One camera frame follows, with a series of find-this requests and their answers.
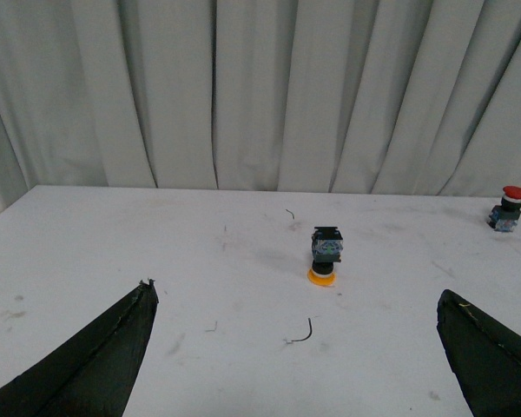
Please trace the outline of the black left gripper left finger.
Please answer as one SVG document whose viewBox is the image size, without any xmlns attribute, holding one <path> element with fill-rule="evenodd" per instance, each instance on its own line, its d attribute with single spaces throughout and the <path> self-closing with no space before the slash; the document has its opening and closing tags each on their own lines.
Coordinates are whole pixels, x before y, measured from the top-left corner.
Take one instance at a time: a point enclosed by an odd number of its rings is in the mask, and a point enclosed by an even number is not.
<svg viewBox="0 0 521 417">
<path fill-rule="evenodd" d="M 0 416 L 121 416 L 152 332 L 158 297 L 139 285 L 0 388 Z"/>
</svg>

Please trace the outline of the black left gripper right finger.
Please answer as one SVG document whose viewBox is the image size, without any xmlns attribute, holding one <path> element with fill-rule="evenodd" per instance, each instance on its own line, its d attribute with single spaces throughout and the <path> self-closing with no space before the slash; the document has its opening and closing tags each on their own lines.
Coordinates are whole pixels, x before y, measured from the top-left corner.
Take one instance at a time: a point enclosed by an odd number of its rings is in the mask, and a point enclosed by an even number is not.
<svg viewBox="0 0 521 417">
<path fill-rule="evenodd" d="M 450 289 L 437 330 L 474 416 L 521 416 L 521 336 Z"/>
</svg>

